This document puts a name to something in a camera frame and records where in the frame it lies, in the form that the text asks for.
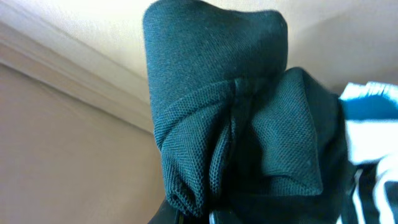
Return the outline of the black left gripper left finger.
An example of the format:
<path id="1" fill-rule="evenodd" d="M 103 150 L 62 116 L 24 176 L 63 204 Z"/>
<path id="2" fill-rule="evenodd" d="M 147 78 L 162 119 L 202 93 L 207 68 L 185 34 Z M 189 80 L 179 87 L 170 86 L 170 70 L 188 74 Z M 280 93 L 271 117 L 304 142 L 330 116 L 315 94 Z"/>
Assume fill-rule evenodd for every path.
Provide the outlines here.
<path id="1" fill-rule="evenodd" d="M 164 199 L 148 224 L 183 224 L 183 214 Z"/>

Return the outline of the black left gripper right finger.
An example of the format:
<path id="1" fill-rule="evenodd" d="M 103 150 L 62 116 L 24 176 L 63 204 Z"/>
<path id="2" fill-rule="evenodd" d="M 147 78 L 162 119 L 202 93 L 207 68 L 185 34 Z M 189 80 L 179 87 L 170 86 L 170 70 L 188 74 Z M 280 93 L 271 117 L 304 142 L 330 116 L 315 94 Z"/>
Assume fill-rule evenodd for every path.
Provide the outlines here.
<path id="1" fill-rule="evenodd" d="M 209 224 L 243 224 L 232 210 L 213 210 L 209 213 Z"/>

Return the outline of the black polo shirt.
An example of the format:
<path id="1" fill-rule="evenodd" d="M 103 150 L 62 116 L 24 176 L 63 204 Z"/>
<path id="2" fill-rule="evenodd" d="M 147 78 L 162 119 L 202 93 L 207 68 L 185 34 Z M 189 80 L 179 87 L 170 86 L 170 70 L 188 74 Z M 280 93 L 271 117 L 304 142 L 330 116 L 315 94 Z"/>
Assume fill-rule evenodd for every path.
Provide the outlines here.
<path id="1" fill-rule="evenodd" d="M 183 223 L 336 223 L 352 175 L 338 96 L 287 68 L 274 10 L 157 1 L 143 18 L 165 199 Z"/>

